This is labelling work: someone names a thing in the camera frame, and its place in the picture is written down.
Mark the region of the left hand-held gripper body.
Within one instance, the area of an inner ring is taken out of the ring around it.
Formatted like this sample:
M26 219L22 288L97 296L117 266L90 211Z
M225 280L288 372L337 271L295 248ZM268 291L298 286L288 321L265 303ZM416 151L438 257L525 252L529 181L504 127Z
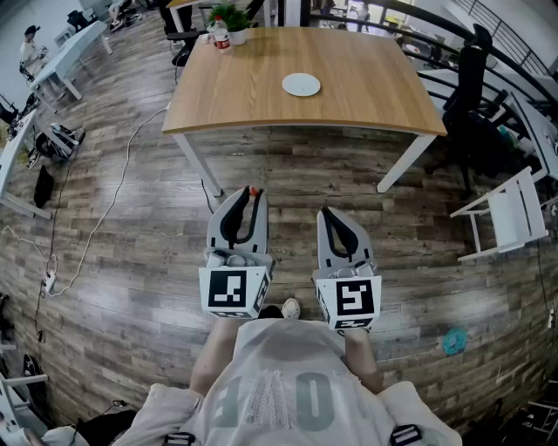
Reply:
M267 253L210 247L199 269L201 307L219 318L256 319L269 291L275 261Z

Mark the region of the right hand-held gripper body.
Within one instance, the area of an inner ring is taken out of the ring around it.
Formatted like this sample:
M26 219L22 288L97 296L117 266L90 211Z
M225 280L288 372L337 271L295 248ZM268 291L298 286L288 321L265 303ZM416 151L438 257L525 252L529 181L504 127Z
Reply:
M380 315L382 277L373 260L312 274L316 297L331 330L370 330Z

